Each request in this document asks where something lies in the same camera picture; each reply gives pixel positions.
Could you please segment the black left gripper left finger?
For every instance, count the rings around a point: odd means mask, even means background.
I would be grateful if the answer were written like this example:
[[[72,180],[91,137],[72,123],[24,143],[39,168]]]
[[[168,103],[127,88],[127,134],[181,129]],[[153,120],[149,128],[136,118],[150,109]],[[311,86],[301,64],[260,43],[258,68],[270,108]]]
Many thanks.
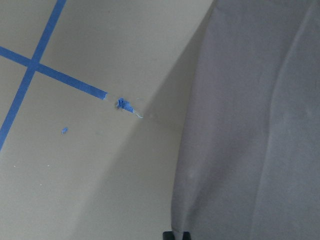
[[[164,231],[162,233],[163,240],[174,240],[174,234],[172,231]]]

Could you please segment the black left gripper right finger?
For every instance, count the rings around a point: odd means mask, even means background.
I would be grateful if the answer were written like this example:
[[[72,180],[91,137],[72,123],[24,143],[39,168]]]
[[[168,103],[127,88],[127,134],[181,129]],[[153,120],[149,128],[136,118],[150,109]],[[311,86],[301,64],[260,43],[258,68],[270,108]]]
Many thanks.
[[[191,234],[188,231],[185,231],[182,235],[182,240],[191,240]]]

